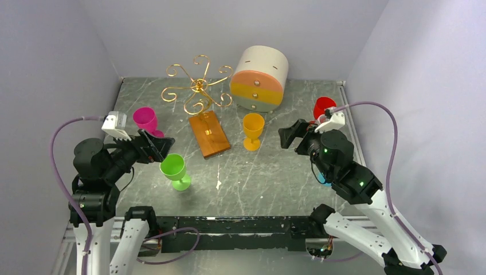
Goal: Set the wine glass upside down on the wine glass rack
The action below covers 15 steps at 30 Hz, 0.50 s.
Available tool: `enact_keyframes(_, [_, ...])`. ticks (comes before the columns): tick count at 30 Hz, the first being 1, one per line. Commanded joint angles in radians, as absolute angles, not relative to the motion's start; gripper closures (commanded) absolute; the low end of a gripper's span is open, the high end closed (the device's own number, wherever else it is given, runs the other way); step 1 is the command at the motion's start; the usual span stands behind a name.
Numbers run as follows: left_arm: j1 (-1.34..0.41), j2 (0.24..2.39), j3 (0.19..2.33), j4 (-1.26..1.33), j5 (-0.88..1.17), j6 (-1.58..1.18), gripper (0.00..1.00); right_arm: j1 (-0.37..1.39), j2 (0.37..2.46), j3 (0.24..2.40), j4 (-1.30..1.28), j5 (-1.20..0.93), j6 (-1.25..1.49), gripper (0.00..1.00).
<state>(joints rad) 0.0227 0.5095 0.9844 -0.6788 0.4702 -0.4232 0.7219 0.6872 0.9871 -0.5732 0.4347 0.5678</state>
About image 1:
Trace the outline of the green plastic wine glass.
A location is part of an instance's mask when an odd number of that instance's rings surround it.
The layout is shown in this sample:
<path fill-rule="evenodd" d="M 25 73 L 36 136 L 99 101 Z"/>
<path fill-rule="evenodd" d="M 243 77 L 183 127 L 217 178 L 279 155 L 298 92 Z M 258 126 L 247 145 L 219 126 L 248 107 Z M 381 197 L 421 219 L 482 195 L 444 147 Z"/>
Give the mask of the green plastic wine glass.
<path fill-rule="evenodd" d="M 187 174 L 184 158 L 178 154 L 168 154 L 160 164 L 160 171 L 171 181 L 177 191 L 185 191 L 190 187 L 191 177 Z"/>

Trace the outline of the magenta plastic wine glass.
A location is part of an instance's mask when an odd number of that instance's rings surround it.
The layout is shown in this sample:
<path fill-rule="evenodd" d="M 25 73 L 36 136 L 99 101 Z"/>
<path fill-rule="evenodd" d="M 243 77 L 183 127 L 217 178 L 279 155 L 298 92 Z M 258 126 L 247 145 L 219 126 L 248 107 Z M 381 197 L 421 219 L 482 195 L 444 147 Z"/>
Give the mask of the magenta plastic wine glass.
<path fill-rule="evenodd" d="M 163 138 L 164 133 L 157 129 L 158 119 L 155 111 L 150 107 L 141 107 L 132 115 L 133 121 L 140 129 L 146 130 L 156 138 Z"/>

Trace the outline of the orange plastic wine glass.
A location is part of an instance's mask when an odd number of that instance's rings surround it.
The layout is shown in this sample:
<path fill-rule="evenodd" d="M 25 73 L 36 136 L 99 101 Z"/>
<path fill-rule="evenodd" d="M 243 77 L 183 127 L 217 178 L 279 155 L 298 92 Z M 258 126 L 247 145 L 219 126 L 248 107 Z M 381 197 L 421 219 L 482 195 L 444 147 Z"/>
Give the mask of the orange plastic wine glass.
<path fill-rule="evenodd" d="M 265 125 L 264 118 L 258 113 L 245 115 L 242 126 L 245 134 L 244 148 L 248 151 L 257 151 L 260 148 L 260 135 Z"/>

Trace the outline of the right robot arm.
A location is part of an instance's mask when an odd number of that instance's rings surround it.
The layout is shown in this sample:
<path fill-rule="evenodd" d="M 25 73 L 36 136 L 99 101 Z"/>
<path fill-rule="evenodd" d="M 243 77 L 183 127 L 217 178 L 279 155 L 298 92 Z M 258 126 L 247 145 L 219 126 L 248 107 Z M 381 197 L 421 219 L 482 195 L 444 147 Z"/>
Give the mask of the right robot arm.
<path fill-rule="evenodd" d="M 386 274 L 438 274 L 436 266 L 446 256 L 441 245 L 424 240 L 392 210 L 382 183 L 367 167 L 354 161 L 354 145 L 338 129 L 319 133 L 303 119 L 278 130 L 280 145 L 309 157 L 311 167 L 323 174 L 336 194 L 361 211 L 379 230 L 375 234 L 340 215 L 325 204 L 309 216 L 309 230 L 316 237 L 326 234 L 342 239 L 374 259 Z"/>

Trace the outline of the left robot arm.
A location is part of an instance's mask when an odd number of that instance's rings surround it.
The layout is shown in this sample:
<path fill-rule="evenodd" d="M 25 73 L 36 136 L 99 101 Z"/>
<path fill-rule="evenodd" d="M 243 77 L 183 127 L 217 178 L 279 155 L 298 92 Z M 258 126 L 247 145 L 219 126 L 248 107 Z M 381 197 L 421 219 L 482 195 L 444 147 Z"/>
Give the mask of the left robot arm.
<path fill-rule="evenodd" d="M 77 245 L 77 274 L 131 274 L 143 238 L 159 230 L 151 206 L 131 207 L 120 247 L 110 257 L 112 228 L 120 190 L 116 183 L 135 163 L 161 163 L 175 139 L 156 137 L 140 129 L 138 135 L 104 144 L 99 138 L 81 141 L 74 148 L 78 172 L 69 199 L 70 223 Z"/>

